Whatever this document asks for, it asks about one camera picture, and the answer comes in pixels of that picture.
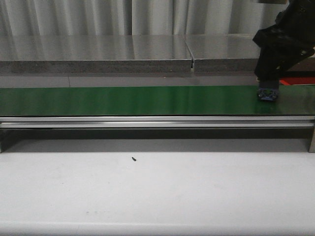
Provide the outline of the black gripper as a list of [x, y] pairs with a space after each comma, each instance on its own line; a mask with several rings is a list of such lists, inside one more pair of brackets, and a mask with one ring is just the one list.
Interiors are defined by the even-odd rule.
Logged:
[[[260, 29], [253, 38], [260, 47], [255, 75], [259, 81], [276, 81], [302, 60], [314, 55], [315, 2], [291, 0], [275, 24]], [[296, 48], [275, 48], [273, 46]]]

